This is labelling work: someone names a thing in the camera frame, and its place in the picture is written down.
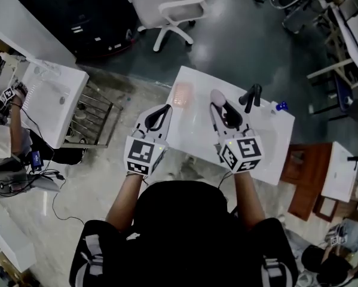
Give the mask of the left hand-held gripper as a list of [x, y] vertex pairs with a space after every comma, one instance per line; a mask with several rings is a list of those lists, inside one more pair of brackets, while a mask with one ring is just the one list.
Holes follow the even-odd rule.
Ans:
[[127, 172], [152, 175], [169, 147], [166, 137], [171, 117], [169, 104], [154, 106], [139, 115], [136, 128], [126, 139], [124, 166]]

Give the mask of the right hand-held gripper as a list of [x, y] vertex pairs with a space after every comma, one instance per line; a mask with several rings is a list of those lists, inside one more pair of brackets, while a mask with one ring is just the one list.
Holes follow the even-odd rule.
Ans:
[[[222, 108], [211, 103], [210, 115], [218, 135], [218, 142], [214, 144], [215, 163], [232, 174], [255, 170], [265, 153], [261, 137], [250, 127], [248, 118], [228, 100]], [[226, 134], [229, 130], [236, 132]]]

